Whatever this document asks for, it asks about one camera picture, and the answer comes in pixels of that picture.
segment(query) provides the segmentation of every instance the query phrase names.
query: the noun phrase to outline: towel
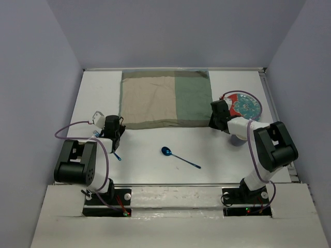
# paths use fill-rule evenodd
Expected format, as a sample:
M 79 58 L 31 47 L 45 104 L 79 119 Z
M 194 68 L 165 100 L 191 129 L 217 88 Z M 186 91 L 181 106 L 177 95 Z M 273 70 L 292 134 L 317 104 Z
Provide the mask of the towel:
M 127 129 L 207 127 L 208 71 L 123 71 L 119 115 Z

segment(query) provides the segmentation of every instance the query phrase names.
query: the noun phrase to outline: white tabletop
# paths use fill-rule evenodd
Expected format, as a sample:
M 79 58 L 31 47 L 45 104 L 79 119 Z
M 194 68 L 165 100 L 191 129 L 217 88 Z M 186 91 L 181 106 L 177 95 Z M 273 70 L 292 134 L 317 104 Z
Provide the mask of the white tabletop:
M 210 71 L 213 100 L 229 90 L 245 90 L 263 105 L 260 121 L 273 122 L 257 71 Z M 121 71 L 84 72 L 71 122 L 91 119 L 95 111 L 118 115 Z M 78 125 L 68 136 L 91 137 L 93 125 Z M 248 145 L 234 147 L 230 135 L 211 128 L 158 128 L 126 130 L 121 137 L 118 161 L 110 154 L 110 178 L 115 184 L 214 184 L 239 183 L 252 170 Z M 161 147 L 198 164 L 197 169 L 174 157 L 165 157 Z M 99 151 L 97 170 L 105 170 Z M 273 177 L 274 182 L 291 182 L 287 168 Z

